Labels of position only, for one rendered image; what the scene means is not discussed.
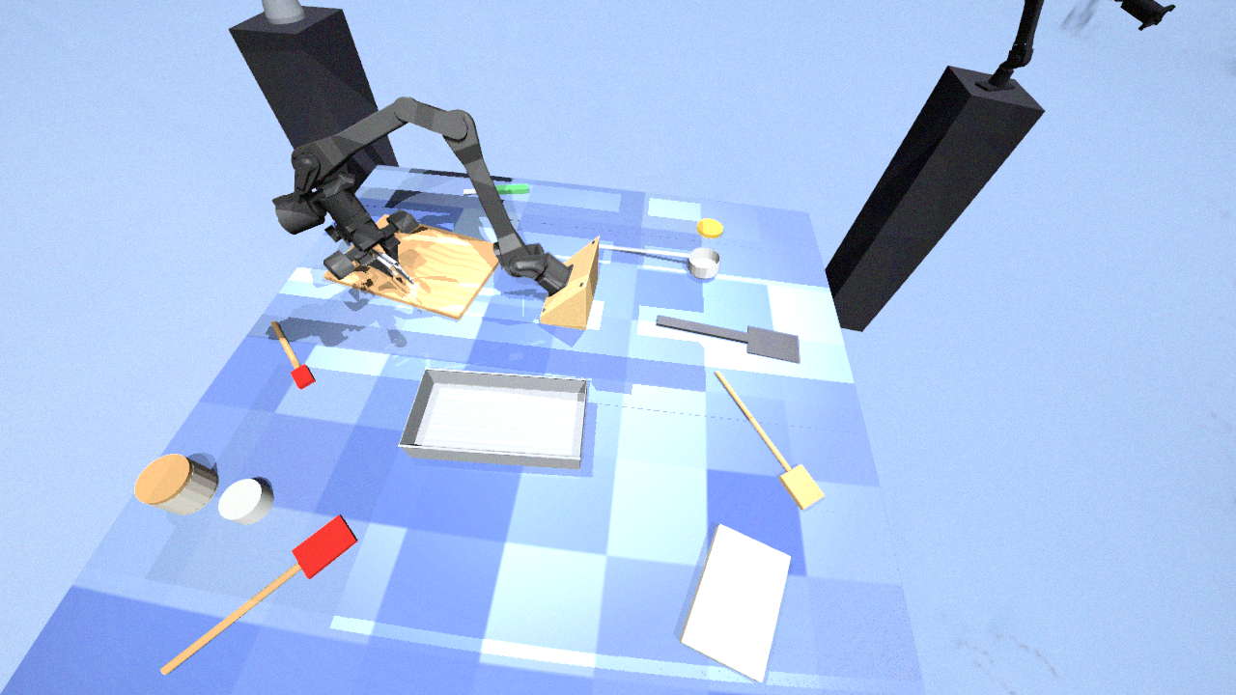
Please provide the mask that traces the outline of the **red spatula with wooden handle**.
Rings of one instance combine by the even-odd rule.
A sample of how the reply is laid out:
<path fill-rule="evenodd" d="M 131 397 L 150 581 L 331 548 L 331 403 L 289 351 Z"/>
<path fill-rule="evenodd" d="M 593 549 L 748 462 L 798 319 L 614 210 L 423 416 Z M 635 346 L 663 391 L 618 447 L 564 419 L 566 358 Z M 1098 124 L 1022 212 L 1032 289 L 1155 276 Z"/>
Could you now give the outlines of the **red spatula with wooden handle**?
<path fill-rule="evenodd" d="M 321 573 L 328 564 L 331 564 L 331 561 L 336 560 L 337 556 L 344 554 L 357 542 L 358 540 L 353 535 L 352 531 L 349 526 L 346 526 L 346 522 L 344 522 L 344 518 L 337 514 L 337 517 L 331 519 L 331 522 L 328 522 L 325 527 L 315 532 L 315 534 L 311 534 L 308 540 L 300 542 L 299 545 L 292 550 L 295 554 L 295 566 L 292 566 L 290 570 L 287 570 L 286 573 L 281 573 L 278 579 L 274 579 L 273 582 L 269 582 L 267 587 L 260 591 L 260 594 L 256 594 L 253 599 L 250 599 L 250 601 L 243 603 L 242 607 L 239 607 L 236 612 L 234 611 L 234 613 L 227 616 L 227 620 L 222 620 L 220 625 L 213 629 L 208 629 L 206 634 L 201 636 L 194 642 L 194 644 L 185 648 L 185 650 L 182 650 L 180 655 L 177 655 L 177 658 L 168 662 L 166 667 L 159 668 L 159 673 L 162 673 L 163 676 L 167 676 L 171 670 L 180 667 L 185 659 L 189 659 L 192 654 L 200 650 L 200 648 L 210 642 L 213 637 L 219 636 L 221 629 L 234 625 L 235 620 L 241 620 L 241 616 L 255 607 L 255 603 L 265 601 L 265 599 L 274 591 L 274 587 L 281 587 L 283 582 L 287 582 L 288 579 L 295 576 L 295 573 L 303 570 L 307 579 L 313 579 L 315 573 Z"/>

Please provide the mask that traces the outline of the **yellow flat disc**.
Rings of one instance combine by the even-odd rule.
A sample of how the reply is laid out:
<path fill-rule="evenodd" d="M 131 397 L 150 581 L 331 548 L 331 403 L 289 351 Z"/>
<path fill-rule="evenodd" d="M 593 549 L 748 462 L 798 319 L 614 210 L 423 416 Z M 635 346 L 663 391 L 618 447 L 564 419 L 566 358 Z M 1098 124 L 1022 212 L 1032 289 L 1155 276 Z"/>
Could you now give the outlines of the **yellow flat disc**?
<path fill-rule="evenodd" d="M 711 219 L 711 216 L 705 216 L 705 219 L 701 219 L 697 223 L 696 232 L 698 232 L 702 237 L 721 237 L 723 226 L 721 223 Z"/>

